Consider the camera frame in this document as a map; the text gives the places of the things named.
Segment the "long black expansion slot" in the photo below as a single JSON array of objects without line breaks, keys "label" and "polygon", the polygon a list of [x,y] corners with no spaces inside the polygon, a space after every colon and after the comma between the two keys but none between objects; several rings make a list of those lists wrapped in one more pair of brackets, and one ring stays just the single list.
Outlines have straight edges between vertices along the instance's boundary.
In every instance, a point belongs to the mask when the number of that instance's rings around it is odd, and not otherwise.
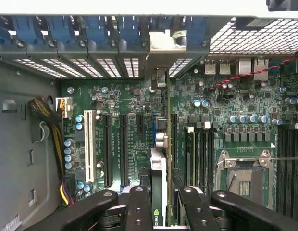
[{"label": "long black expansion slot", "polygon": [[103,115],[103,142],[104,142],[104,187],[112,186],[112,119],[108,114]]},{"label": "long black expansion slot", "polygon": [[129,184],[128,178],[128,119],[126,114],[119,115],[119,138],[120,138],[120,171],[121,187]]}]

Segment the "blue card retention clip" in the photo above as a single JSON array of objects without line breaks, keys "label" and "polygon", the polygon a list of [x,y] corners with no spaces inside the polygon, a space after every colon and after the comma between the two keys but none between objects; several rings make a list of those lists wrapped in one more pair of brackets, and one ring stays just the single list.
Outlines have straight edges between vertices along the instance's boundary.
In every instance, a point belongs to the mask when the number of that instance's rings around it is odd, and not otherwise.
[{"label": "blue card retention clip", "polygon": [[35,16],[13,16],[12,22],[20,40],[31,45],[44,44],[43,34]]},{"label": "blue card retention clip", "polygon": [[92,48],[106,47],[109,42],[105,18],[104,15],[84,17],[87,39]]},{"label": "blue card retention clip", "polygon": [[187,47],[206,47],[206,17],[188,16],[186,18]]},{"label": "blue card retention clip", "polygon": [[51,36],[59,45],[70,46],[76,43],[74,25],[70,15],[48,16]]},{"label": "blue card retention clip", "polygon": [[127,45],[136,45],[140,42],[139,17],[118,16],[119,34]]}]

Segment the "green Dell motherboard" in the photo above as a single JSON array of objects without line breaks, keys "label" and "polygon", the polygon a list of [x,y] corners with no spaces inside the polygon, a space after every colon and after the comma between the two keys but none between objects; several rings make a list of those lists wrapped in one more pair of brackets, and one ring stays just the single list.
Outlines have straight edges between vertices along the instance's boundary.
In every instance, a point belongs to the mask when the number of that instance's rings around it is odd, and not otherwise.
[{"label": "green Dell motherboard", "polygon": [[[179,169],[184,185],[206,195],[216,189],[215,173],[222,148],[271,148],[271,157],[298,157],[298,71],[294,63],[268,72],[268,80],[244,79],[210,90],[220,76],[202,74],[200,65],[171,80],[172,172]],[[69,80],[61,85],[72,102],[72,118],[63,122],[65,167],[79,201],[104,187],[103,115],[112,119],[112,173],[109,187],[121,192],[119,115],[128,119],[129,184],[151,166],[151,148],[163,149],[165,94],[146,80]],[[86,182],[84,111],[96,112],[96,180]],[[298,160],[273,160],[274,210],[298,219]],[[161,185],[151,170],[152,187]]]}]

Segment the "CPU socket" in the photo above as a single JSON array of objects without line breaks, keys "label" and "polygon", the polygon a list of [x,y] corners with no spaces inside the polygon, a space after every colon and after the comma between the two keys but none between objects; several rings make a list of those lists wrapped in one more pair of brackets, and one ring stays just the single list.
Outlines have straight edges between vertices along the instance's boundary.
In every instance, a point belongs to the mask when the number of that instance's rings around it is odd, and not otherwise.
[{"label": "CPU socket", "polygon": [[222,148],[217,151],[215,186],[274,209],[271,148]]}]

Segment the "white PCI slot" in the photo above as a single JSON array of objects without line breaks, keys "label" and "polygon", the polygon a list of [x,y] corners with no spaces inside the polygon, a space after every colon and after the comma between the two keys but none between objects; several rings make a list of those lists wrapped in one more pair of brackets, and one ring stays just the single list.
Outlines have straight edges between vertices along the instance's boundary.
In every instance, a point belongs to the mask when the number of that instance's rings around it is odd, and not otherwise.
[{"label": "white PCI slot", "polygon": [[84,111],[85,171],[86,182],[96,180],[96,112]]}]

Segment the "black open PC case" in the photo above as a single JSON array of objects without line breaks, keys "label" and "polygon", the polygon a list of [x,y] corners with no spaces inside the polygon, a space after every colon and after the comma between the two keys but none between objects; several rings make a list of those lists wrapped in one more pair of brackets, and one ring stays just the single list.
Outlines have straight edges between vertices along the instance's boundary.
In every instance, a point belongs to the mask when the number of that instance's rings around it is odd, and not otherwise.
[{"label": "black open PC case", "polygon": [[[47,17],[64,15],[71,16],[74,45],[59,45],[51,36]],[[84,17],[100,15],[106,17],[109,42],[92,48]],[[139,17],[136,45],[120,37],[117,17],[126,15]],[[44,44],[20,40],[13,16],[35,16]],[[65,167],[63,122],[72,118],[73,107],[62,83],[151,83],[149,32],[187,32],[188,16],[207,18],[208,43],[189,49],[186,36],[178,38],[186,52],[171,67],[170,81],[197,65],[206,76],[220,76],[210,90],[244,79],[267,81],[270,70],[289,63],[298,71],[298,0],[0,0],[0,231],[24,231],[81,201],[71,195],[75,180]],[[153,231],[189,231],[177,221],[173,185],[172,224],[163,225],[165,156],[160,148],[150,151],[150,169],[161,180],[151,189]]]}]

